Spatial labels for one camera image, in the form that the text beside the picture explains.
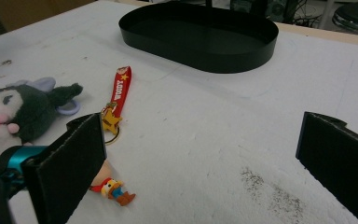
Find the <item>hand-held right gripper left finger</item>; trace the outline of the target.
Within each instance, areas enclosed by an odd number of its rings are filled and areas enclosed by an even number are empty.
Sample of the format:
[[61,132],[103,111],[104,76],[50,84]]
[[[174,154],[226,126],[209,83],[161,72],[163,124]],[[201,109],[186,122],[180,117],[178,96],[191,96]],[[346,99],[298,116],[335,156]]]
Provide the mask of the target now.
[[89,114],[67,123],[67,132],[21,164],[39,224],[65,224],[74,213],[106,152],[102,119]]

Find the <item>grey and white plush toy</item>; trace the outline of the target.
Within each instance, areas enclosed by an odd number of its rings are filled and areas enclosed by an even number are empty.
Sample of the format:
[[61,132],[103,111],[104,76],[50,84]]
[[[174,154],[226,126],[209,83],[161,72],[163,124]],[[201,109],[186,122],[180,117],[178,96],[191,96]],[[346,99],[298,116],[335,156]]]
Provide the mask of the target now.
[[58,115],[78,112],[79,103],[67,105],[82,91],[77,83],[58,87],[52,77],[21,80],[0,89],[0,155],[40,137]]

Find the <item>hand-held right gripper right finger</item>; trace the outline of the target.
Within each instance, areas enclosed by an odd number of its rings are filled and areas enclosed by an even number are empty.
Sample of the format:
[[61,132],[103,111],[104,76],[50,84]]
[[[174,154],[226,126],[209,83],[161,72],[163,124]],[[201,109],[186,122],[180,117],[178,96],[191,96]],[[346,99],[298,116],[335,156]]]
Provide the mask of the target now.
[[296,158],[358,218],[358,133],[340,119],[306,112]]

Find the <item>black oval tray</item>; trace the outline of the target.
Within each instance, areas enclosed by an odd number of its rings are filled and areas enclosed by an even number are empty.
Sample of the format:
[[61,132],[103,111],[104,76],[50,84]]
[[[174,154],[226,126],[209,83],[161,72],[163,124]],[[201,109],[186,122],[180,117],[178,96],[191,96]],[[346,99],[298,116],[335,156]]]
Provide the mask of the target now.
[[273,21],[256,15],[179,2],[136,8],[118,25],[133,48],[217,74],[265,64],[279,34]]

